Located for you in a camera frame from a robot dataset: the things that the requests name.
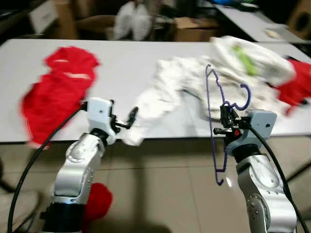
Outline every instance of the hanger hook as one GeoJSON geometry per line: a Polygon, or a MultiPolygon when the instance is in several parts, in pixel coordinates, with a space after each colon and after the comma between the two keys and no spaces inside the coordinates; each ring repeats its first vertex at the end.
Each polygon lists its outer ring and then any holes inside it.
{"type": "Polygon", "coordinates": [[[251,102],[251,90],[249,89],[248,85],[246,85],[246,84],[241,84],[240,87],[241,88],[245,88],[247,90],[247,101],[246,101],[246,104],[243,107],[240,107],[237,103],[233,103],[232,105],[230,105],[230,108],[235,107],[239,111],[243,111],[243,110],[245,110],[249,106],[249,104],[251,102]]]}

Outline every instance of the tiled floor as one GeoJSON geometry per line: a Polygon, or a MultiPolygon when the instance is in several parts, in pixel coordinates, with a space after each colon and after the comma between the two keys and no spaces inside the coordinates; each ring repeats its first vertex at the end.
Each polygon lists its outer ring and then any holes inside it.
{"type": "MultiPolygon", "coordinates": [[[[269,142],[285,175],[311,158],[309,137],[273,138],[269,142]]],[[[49,203],[52,184],[67,147],[66,143],[52,144],[26,179],[23,189],[38,190],[43,196],[38,211],[49,203]]],[[[219,140],[219,164],[223,159],[222,149],[219,140]]],[[[17,183],[31,153],[25,145],[0,146],[6,181],[17,183]]],[[[223,177],[230,180],[231,186],[228,182],[221,187],[215,183],[209,139],[146,140],[138,148],[117,142],[106,151],[94,178],[95,182],[108,186],[114,201],[107,216],[95,221],[89,232],[250,232],[233,158],[229,158],[223,177]]],[[[308,171],[290,185],[301,210],[311,206],[310,179],[311,171],[308,171]]],[[[42,222],[37,220],[32,232],[40,227],[42,222]]]]}

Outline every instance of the red clothing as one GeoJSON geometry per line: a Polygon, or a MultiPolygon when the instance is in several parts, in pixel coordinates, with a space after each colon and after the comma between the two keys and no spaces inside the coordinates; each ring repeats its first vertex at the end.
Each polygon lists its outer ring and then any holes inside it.
{"type": "Polygon", "coordinates": [[[91,187],[83,217],[82,232],[86,233],[91,221],[104,217],[112,203],[112,193],[101,183],[94,183],[91,187]]]}
{"type": "Polygon", "coordinates": [[[300,105],[304,98],[311,97],[311,65],[296,60],[289,61],[295,68],[296,76],[288,83],[277,87],[280,91],[278,99],[291,105],[286,114],[300,105]]]}
{"type": "Polygon", "coordinates": [[[51,71],[33,85],[21,105],[30,141],[38,146],[80,107],[99,64],[91,53],[76,47],[60,48],[45,62],[51,71]]]}

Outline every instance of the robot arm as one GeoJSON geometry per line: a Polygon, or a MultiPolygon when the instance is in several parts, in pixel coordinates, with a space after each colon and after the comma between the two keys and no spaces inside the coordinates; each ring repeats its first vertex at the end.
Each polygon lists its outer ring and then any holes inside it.
{"type": "Polygon", "coordinates": [[[114,102],[91,98],[87,103],[90,133],[84,133],[69,146],[66,160],[59,170],[52,201],[40,218],[45,220],[43,232],[80,232],[85,205],[93,183],[94,171],[100,165],[105,147],[116,141],[119,127],[129,129],[135,121],[138,108],[134,108],[127,122],[118,121],[112,114],[114,102]]]}
{"type": "Polygon", "coordinates": [[[296,228],[296,213],[283,191],[283,182],[267,155],[259,151],[261,142],[245,127],[250,124],[267,139],[276,121],[276,114],[254,110],[248,117],[239,117],[234,110],[221,106],[221,120],[228,154],[234,156],[238,183],[244,194],[252,233],[292,233],[296,228]]]}

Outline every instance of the white table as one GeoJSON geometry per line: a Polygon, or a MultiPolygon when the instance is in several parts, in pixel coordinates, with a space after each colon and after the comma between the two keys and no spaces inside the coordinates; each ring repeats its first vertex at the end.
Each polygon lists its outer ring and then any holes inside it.
{"type": "MultiPolygon", "coordinates": [[[[311,63],[311,59],[290,44],[262,44],[280,55],[291,55],[311,63]]],[[[27,141],[19,114],[21,97],[48,72],[43,59],[61,46],[77,46],[94,53],[101,65],[97,80],[89,91],[91,97],[115,100],[114,113],[127,117],[136,97],[148,86],[158,59],[173,56],[209,54],[209,43],[119,42],[83,40],[9,40],[0,47],[0,142],[27,141]]],[[[195,97],[183,93],[184,104],[156,124],[147,138],[210,137],[207,120],[195,97]]],[[[272,135],[311,134],[310,106],[296,109],[291,117],[277,121],[272,135]]],[[[87,132],[86,113],[80,112],[55,136],[54,140],[76,140],[87,132]]]]}
{"type": "Polygon", "coordinates": [[[308,41],[303,40],[288,31],[286,25],[274,23],[259,11],[243,12],[238,9],[228,8],[222,5],[215,5],[215,7],[257,42],[308,43],[308,41]],[[265,32],[266,29],[275,31],[280,37],[269,37],[265,32]]]}

